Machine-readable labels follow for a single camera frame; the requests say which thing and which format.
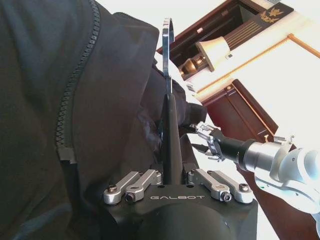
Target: silver metal bracket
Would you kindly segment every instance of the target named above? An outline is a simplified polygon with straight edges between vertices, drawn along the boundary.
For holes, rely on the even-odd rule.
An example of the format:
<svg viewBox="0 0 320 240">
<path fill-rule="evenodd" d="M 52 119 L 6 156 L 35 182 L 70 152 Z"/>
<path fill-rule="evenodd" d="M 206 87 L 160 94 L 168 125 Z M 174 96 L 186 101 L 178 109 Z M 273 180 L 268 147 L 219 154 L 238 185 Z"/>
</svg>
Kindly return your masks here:
<svg viewBox="0 0 320 240">
<path fill-rule="evenodd" d="M 131 171 L 128 175 L 122 178 L 116 185 L 110 185 L 103 192 L 103 201 L 108 205 L 115 205 L 121 201 L 122 196 L 126 192 L 126 187 L 133 184 L 140 177 L 139 172 Z"/>
<path fill-rule="evenodd" d="M 211 197 L 221 202 L 227 203 L 232 199 L 230 188 L 215 180 L 202 169 L 194 169 L 190 171 L 188 173 L 188 183 L 204 185 L 211 192 Z"/>
<path fill-rule="evenodd" d="M 243 204 L 252 203 L 254 194 L 247 183 L 238 183 L 221 171 L 208 171 L 207 173 L 220 183 L 227 185 L 237 202 Z"/>
<path fill-rule="evenodd" d="M 135 203 L 145 196 L 145 190 L 149 185 L 161 185 L 162 174 L 157 170 L 147 170 L 138 181 L 126 187 L 125 200 Z"/>
</svg>

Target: wooden trim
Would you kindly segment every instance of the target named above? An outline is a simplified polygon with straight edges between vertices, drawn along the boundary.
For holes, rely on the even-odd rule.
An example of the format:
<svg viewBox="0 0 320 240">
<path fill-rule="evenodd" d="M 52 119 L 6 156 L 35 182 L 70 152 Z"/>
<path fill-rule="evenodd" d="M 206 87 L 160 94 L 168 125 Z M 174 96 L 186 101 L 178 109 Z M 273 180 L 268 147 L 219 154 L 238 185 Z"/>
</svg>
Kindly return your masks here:
<svg viewBox="0 0 320 240">
<path fill-rule="evenodd" d="M 299 46 L 303 47 L 305 50 L 307 50 L 309 53 L 312 53 L 313 55 L 315 55 L 316 57 L 320 58 L 320 52 L 315 50 L 314 48 L 312 48 L 311 46 L 309 46 L 308 44 L 306 44 L 304 41 L 300 40 L 299 38 L 297 38 L 294 34 L 290 33 L 288 35 L 288 38 L 295 42 L 296 44 L 298 44 Z"/>
<path fill-rule="evenodd" d="M 197 94 L 196 94 L 196 98 L 199 99 L 201 98 L 201 96 L 205 96 L 206 94 L 208 94 L 208 92 L 210 92 L 211 88 L 213 85 L 217 84 L 218 82 L 221 82 L 223 80 L 226 80 L 228 78 L 231 77 L 232 74 L 234 74 L 235 72 L 239 71 L 240 69 L 243 69 L 244 67 L 246 67 L 247 65 L 251 64 L 252 62 L 258 60 L 260 57 L 262 57 L 265 54 L 268 54 L 269 52 L 273 51 L 274 49 L 278 48 L 279 46 L 281 46 L 282 44 L 286 43 L 289 40 L 288 37 L 286 37 L 285 39 L 277 42 L 276 44 L 272 45 L 271 47 L 267 48 L 266 50 L 264 50 L 263 52 L 259 53 L 258 55 L 254 56 L 253 58 L 251 58 L 250 60 L 246 61 L 245 63 L 241 64 L 240 66 L 236 67 L 235 69 L 233 69 L 232 71 L 228 72 L 227 74 L 219 77 L 218 79 L 216 79 L 214 82 L 208 84 L 207 86 L 201 88 Z"/>
</svg>

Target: gold emblem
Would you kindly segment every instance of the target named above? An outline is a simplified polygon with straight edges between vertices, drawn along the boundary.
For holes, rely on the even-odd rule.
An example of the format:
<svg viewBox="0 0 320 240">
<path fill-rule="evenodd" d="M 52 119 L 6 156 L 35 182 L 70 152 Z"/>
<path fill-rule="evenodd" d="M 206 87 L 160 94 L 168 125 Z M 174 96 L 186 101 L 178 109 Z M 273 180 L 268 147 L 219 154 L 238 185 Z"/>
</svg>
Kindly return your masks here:
<svg viewBox="0 0 320 240">
<path fill-rule="evenodd" d="M 280 11 L 280 9 L 272 8 L 271 11 L 269 12 L 269 16 L 266 13 L 267 11 L 260 13 L 261 20 L 266 23 L 273 24 L 275 21 L 279 20 L 280 18 L 271 18 L 271 17 L 276 17 L 277 15 L 281 15 L 284 12 Z"/>
<path fill-rule="evenodd" d="M 283 11 L 280 11 L 280 9 L 275 9 L 272 8 L 271 11 L 269 12 L 270 17 L 276 17 L 277 15 L 283 14 Z"/>
</svg>

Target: wooden furniture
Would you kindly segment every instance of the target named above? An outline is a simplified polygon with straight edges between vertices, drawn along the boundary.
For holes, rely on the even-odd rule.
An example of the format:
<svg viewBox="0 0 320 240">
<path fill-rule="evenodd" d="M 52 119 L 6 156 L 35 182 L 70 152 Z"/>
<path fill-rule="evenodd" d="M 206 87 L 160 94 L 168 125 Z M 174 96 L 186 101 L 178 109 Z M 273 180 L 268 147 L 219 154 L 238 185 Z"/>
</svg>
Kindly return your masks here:
<svg viewBox="0 0 320 240">
<path fill-rule="evenodd" d="M 250 0 L 226 0 L 192 26 L 175 37 L 170 45 L 170 59 L 176 65 L 182 65 L 187 59 L 197 55 L 196 42 L 208 41 L 226 36 L 241 26 L 244 21 L 241 7 L 256 15 L 265 9 Z"/>
<path fill-rule="evenodd" d="M 203 105 L 215 125 L 230 138 L 246 141 L 256 139 L 264 143 L 273 141 L 277 124 L 264 111 L 239 80 L 216 93 Z M 254 174 L 238 171 L 252 188 L 259 204 L 281 240 L 317 239 L 315 221 L 310 214 L 303 213 L 282 199 L 260 190 Z"/>
</svg>

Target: metal link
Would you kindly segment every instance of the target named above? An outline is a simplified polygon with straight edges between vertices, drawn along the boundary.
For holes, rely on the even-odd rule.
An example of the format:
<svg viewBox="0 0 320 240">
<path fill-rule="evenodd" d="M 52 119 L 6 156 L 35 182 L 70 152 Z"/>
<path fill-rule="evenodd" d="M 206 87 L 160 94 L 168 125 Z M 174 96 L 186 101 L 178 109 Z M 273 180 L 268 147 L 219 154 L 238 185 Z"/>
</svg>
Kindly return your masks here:
<svg viewBox="0 0 320 240">
<path fill-rule="evenodd" d="M 122 178 L 114 187 L 108 187 L 103 192 L 103 201 L 108 205 L 115 205 L 121 201 L 121 197 L 126 192 L 126 187 L 133 184 L 139 179 L 140 175 L 137 171 L 132 171 Z"/>
<path fill-rule="evenodd" d="M 218 182 L 202 169 L 194 169 L 188 173 L 189 184 L 203 184 L 210 192 L 211 197 L 221 202 L 230 202 L 232 196 L 227 185 Z"/>
<path fill-rule="evenodd" d="M 162 28 L 163 76 L 166 81 L 166 93 L 172 93 L 172 79 L 169 75 L 170 44 L 175 41 L 174 27 L 171 18 L 165 18 Z"/>
<path fill-rule="evenodd" d="M 238 183 L 221 171 L 208 171 L 208 174 L 220 183 L 227 185 L 237 202 L 243 204 L 252 203 L 254 194 L 248 184 Z"/>
<path fill-rule="evenodd" d="M 162 174 L 156 170 L 147 170 L 138 181 L 126 187 L 125 200 L 135 203 L 145 196 L 145 190 L 149 185 L 159 185 L 162 182 Z"/>
</svg>

